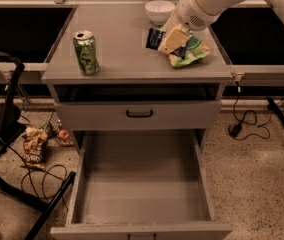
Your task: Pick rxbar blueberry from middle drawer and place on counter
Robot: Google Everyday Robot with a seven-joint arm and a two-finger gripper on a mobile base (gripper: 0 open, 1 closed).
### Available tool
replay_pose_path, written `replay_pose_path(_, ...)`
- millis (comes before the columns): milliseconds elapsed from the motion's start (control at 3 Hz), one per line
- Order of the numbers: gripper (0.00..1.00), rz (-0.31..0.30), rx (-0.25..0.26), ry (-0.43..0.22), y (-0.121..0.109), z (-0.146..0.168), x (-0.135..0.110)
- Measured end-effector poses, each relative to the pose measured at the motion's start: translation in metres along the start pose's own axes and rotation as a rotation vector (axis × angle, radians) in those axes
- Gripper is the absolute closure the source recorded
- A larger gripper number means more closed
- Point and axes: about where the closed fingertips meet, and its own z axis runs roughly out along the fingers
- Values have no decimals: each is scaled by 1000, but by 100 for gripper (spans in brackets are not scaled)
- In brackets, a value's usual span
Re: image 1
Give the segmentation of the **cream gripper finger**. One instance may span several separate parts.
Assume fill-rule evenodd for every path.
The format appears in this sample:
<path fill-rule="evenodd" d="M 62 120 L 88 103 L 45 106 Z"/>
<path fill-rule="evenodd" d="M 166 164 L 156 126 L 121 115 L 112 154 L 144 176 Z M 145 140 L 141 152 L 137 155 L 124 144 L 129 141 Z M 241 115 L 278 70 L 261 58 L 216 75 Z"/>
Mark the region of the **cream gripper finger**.
<path fill-rule="evenodd" d="M 170 54 L 181 46 L 184 46 L 189 40 L 189 29 L 181 24 L 174 26 L 162 39 L 158 51 L 164 54 Z"/>

